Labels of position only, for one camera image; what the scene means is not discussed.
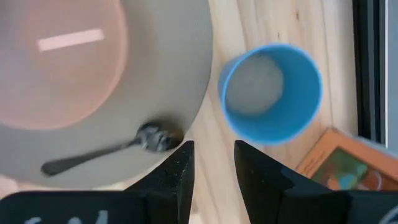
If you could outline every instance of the metal spoon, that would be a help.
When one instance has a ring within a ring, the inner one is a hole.
[[[138,129],[136,137],[131,141],[78,156],[48,161],[42,165],[42,172],[49,177],[55,176],[97,157],[122,151],[135,145],[141,145],[143,149],[150,152],[164,152],[177,147],[183,139],[184,134],[181,129],[170,123],[151,121],[142,125]]]

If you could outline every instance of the cup rim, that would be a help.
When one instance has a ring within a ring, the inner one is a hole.
[[[232,76],[235,74],[236,69],[242,64],[242,62],[244,62],[245,60],[247,60],[249,57],[253,56],[254,54],[258,53],[258,52],[262,52],[264,50],[271,50],[271,49],[287,49],[287,50],[291,50],[293,52],[296,52],[302,56],[304,56],[313,66],[314,70],[317,73],[318,76],[318,84],[319,84],[319,94],[318,94],[318,102],[317,105],[311,115],[311,117],[309,117],[309,119],[306,120],[305,124],[295,133],[291,134],[290,136],[286,136],[284,138],[280,138],[280,139],[257,139],[257,138],[253,138],[252,136],[247,135],[246,133],[242,132],[235,124],[234,122],[232,122],[232,119],[229,115],[228,109],[226,107],[226,93],[227,93],[227,89],[228,89],[228,85],[229,85],[229,81],[232,78]],[[284,143],[287,143],[291,140],[293,140],[294,138],[296,138],[299,134],[301,134],[307,127],[308,125],[311,123],[312,120],[314,120],[314,118],[316,117],[316,115],[319,112],[321,103],[322,103],[322,97],[323,97],[323,82],[322,82],[322,75],[319,71],[319,68],[317,67],[314,59],[311,58],[311,56],[304,51],[303,49],[290,45],[290,44],[269,44],[269,45],[263,45],[260,47],[257,47],[255,49],[252,49],[248,52],[246,52],[245,54],[242,54],[240,56],[238,56],[237,61],[234,63],[234,65],[232,66],[231,70],[228,72],[225,82],[223,83],[223,89],[221,92],[221,107],[223,109],[223,113],[225,115],[225,118],[228,122],[228,124],[232,127],[232,129],[238,134],[238,136],[241,136],[242,138],[244,138],[245,140],[254,142],[254,143],[258,143],[258,144],[264,144],[264,145],[268,145],[268,146],[277,146],[277,145],[281,145]]]

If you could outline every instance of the blue cup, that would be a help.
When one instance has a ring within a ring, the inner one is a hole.
[[[276,62],[284,76],[284,89],[281,98],[262,114],[239,114],[226,104],[229,81],[242,62],[256,54],[267,55]],[[230,60],[218,80],[218,95],[227,122],[239,136],[259,144],[278,145],[300,134],[318,113],[322,78],[306,52],[287,44],[272,44]]]

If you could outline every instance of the wooden table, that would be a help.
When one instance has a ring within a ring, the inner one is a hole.
[[[188,133],[196,149],[193,222],[249,223],[234,171],[233,144],[237,137],[221,112],[218,75],[228,60],[271,42],[298,45],[315,59],[324,86],[320,114],[294,141],[280,147],[261,147],[294,169],[326,127],[357,133],[352,5],[348,0],[209,0],[209,4],[213,66],[207,94]],[[123,189],[139,178],[105,189]],[[7,183],[0,178],[0,197],[14,190],[43,189]]]

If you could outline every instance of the spoon handle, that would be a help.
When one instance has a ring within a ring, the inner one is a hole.
[[[42,165],[42,172],[46,176],[52,177],[62,172],[65,172],[66,170],[71,169],[75,166],[78,166],[82,163],[90,161],[92,159],[105,156],[114,152],[118,152],[140,143],[141,139],[135,138],[130,142],[120,144],[118,146],[113,146],[106,149],[100,149],[97,151],[88,152],[86,154],[81,154],[79,156],[72,156],[64,159],[56,159],[53,161],[49,161]]]

